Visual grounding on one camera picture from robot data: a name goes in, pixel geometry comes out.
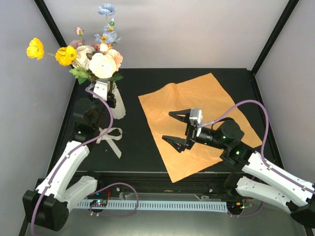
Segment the white ribbed vase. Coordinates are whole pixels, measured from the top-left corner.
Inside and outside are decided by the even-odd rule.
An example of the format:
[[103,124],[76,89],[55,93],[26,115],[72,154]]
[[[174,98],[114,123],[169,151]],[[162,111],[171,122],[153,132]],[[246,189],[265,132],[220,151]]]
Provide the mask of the white ribbed vase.
[[114,97],[116,99],[116,107],[111,108],[113,113],[114,119],[122,119],[126,115],[126,109],[123,103],[123,99],[121,97],[120,91],[116,85],[116,83],[113,83],[113,90],[112,93],[114,94]]

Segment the orange wrapping paper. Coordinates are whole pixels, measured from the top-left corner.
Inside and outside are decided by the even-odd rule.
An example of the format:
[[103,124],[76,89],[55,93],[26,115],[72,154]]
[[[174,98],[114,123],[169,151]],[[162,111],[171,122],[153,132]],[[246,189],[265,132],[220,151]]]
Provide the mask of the orange wrapping paper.
[[163,135],[185,138],[186,124],[169,116],[170,111],[198,108],[203,123],[219,118],[235,103],[212,74],[182,83],[169,83],[161,89],[139,96],[153,138],[172,182],[222,164],[222,151],[202,144],[177,152]]

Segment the cream printed ribbon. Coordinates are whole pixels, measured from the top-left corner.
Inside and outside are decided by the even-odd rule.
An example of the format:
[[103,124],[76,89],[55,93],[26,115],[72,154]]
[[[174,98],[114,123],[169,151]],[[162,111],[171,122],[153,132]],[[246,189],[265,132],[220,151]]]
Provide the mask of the cream printed ribbon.
[[[110,133],[113,132],[113,131],[117,131],[118,134],[115,134],[115,135],[111,135]],[[111,128],[109,130],[108,133],[106,133],[105,135],[103,135],[102,137],[98,138],[96,140],[96,143],[97,144],[100,144],[100,142],[102,141],[106,141],[108,143],[108,145],[110,146],[110,148],[113,150],[113,152],[115,153],[115,155],[118,157],[118,158],[121,158],[122,156],[122,152],[121,150],[118,148],[118,146],[115,144],[115,141],[118,141],[120,140],[121,138],[123,137],[123,131],[121,128]]]

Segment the peach rose flower stem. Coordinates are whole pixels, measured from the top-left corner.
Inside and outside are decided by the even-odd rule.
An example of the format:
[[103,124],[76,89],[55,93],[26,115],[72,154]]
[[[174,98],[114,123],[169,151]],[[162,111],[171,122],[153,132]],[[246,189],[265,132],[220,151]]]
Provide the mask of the peach rose flower stem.
[[123,62],[120,52],[110,44],[100,43],[99,50],[90,59],[89,70],[99,79],[110,79]]

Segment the white peony flower stem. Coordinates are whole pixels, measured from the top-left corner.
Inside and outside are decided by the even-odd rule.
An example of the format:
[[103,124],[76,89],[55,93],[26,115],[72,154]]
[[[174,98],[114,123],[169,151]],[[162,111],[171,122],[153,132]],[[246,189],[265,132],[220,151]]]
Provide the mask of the white peony flower stem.
[[76,49],[77,57],[72,62],[73,67],[88,70],[90,59],[88,58],[87,53],[92,54],[94,51],[95,49],[92,46],[79,46]]

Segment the yellow poppy flower stem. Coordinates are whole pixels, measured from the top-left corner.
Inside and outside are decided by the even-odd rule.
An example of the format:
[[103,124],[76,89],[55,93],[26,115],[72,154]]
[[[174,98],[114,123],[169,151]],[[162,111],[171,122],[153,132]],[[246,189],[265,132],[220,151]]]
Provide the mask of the yellow poppy flower stem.
[[54,54],[45,52],[44,45],[38,38],[33,38],[27,49],[26,54],[31,59],[41,60],[45,55],[50,55],[55,58],[59,65],[67,67],[71,66],[69,72],[74,76],[79,84],[85,81],[94,81],[92,74],[83,67],[79,62],[77,50],[72,46],[60,47]]

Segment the blue poppy flower stem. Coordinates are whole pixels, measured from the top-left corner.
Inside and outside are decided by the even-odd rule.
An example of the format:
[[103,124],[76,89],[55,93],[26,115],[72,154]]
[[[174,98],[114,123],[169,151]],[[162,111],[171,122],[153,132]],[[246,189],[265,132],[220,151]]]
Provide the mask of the blue poppy flower stem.
[[104,3],[98,7],[98,14],[105,16],[105,26],[103,27],[103,33],[95,34],[95,42],[97,44],[106,43],[106,44],[117,44],[120,42],[121,38],[118,37],[117,28],[115,25],[115,7],[111,3]]

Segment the pink rose flower stem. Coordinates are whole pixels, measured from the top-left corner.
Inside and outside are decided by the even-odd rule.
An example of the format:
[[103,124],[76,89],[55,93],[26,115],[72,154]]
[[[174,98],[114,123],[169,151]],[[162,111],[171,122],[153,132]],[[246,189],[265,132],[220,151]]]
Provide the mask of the pink rose flower stem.
[[85,45],[85,40],[83,39],[84,30],[81,27],[76,27],[74,32],[76,34],[76,38],[69,43],[69,46],[77,49],[78,47]]

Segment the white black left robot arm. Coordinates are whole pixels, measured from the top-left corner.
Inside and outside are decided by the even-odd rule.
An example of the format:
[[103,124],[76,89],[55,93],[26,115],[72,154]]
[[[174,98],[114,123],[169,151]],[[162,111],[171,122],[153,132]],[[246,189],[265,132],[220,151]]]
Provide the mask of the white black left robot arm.
[[80,164],[94,144],[111,131],[114,121],[111,111],[116,105],[114,95],[95,89],[86,89],[86,92],[93,99],[82,98],[76,102],[74,129],[61,157],[42,183],[22,197],[33,234],[36,225],[59,231],[79,202],[91,193],[101,196],[105,192],[105,183],[92,176],[83,176],[69,186]]

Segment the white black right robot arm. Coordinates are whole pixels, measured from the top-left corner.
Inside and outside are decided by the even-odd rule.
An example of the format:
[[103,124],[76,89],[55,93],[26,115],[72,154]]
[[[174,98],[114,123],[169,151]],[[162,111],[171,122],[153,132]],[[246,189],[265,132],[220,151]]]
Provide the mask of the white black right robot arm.
[[282,209],[305,227],[315,227],[315,185],[271,163],[262,156],[263,152],[243,143],[244,132],[234,119],[219,118],[220,126],[213,129],[201,125],[200,109],[172,111],[169,116],[187,125],[184,139],[162,137],[177,152],[191,149],[195,143],[222,150],[220,158],[235,169],[225,181],[227,197],[258,199]]

